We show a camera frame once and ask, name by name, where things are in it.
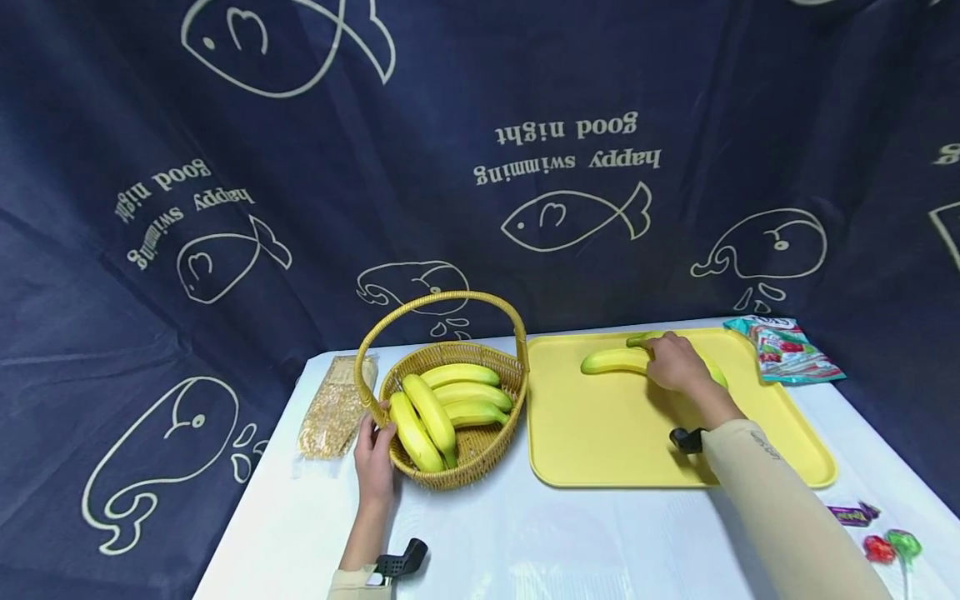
banana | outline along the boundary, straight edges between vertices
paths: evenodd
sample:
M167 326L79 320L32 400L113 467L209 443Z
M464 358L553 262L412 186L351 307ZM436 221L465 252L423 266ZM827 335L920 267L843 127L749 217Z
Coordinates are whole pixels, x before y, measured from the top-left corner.
M611 348L594 352L580 364L580 372L596 375L601 372L631 371L647 374L650 354L636 348Z
M663 335L662 331L647 331L634 337L627 338L627 348L636 348L643 346L643 342L650 340L652 338L657 338ZM722 385L725 389L729 389L730 386L727 384L727 377L723 374L723 370L720 369L720 366L717 365L713 360L701 352L697 352L700 355L700 358L704 361L704 364L707 365L707 370L710 371L710 377Z
M423 378L415 373L403 377L401 382L403 392L413 402L414 407L423 419L423 426L430 434L430 439L443 454L446 465L450 468L457 466L457 436L453 432L453 423L441 406L437 396Z
M514 402L510 400L509 396L501 390L484 383L458 381L456 383L442 385L435 389L433 393L443 406L463 400L486 400L487 402L495 404L497 408L505 413L509 413L511 409L514 408Z
M423 423L414 412L410 398L403 392L390 396L390 420L396 423L396 434L400 437L400 443L418 469L425 473L444 470L440 452L430 441Z
M443 365L425 372L420 377L423 377L423 381L426 381L426 384L431 388L439 388L442 385L457 381L475 381L494 387L500 385L500 375L496 374L496 371L470 363Z
M444 406L446 415L450 417L453 427L472 427L475 425L489 425L500 423L506 425L509 417L500 412L496 404L486 400L460 400Z

red lollipop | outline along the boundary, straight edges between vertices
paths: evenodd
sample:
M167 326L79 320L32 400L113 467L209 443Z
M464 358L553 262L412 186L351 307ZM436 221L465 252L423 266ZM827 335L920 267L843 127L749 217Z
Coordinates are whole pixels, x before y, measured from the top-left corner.
M890 564L897 558L897 551L890 542L880 536L869 536L863 541L867 560L871 563Z

dark blue backdrop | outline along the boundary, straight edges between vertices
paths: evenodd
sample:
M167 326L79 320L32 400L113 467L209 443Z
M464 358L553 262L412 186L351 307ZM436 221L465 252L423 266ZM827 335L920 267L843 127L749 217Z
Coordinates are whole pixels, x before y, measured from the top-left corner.
M797 317L960 508L955 0L2 16L0 596L188 597L304 361L465 287L534 332Z

basket handle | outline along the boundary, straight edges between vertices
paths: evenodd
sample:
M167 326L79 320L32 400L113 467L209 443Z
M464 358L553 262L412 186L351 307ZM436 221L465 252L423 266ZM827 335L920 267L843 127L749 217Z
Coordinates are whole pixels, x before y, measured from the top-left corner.
M367 337L363 339L363 343L360 344L360 349L357 350L356 361L353 363L353 382L356 385L357 390L360 391L360 402L365 408L367 408L367 410L371 412L373 415L373 420L376 421L377 426L386 426L387 415L383 412L383 409L380 408L380 404L376 401L373 391L363 379L363 359L367 354L367 350L370 349L370 346L373 344L373 340L376 338L376 336L380 335L381 331L386 329L388 325L392 324L403 315L415 311L422 306L426 306L427 304L443 302L444 300L480 300L483 302L488 302L507 313L507 316L510 317L510 320L514 323L514 334L516 336L516 358L519 359L520 364L523 365L523 369L526 372L530 371L530 359L527 356L526 327L523 326L523 320L520 319L520 315L516 312L516 309L513 308L506 300L498 298L493 294L473 292L470 290L441 292L440 294L431 294L430 296L424 296L423 298L410 300L406 304L402 304L400 307L393 310L389 315L381 319L380 323L376 324L373 329L370 330L370 333L367 334Z

person's left hand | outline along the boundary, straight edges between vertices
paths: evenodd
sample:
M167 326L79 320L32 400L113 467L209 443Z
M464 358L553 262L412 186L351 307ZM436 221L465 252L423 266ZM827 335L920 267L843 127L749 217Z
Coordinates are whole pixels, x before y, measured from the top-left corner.
M374 432L370 413L360 421L353 461L357 468L361 507L386 510L393 508L394 464L390 461L390 440L395 433L396 423L390 423L386 429Z

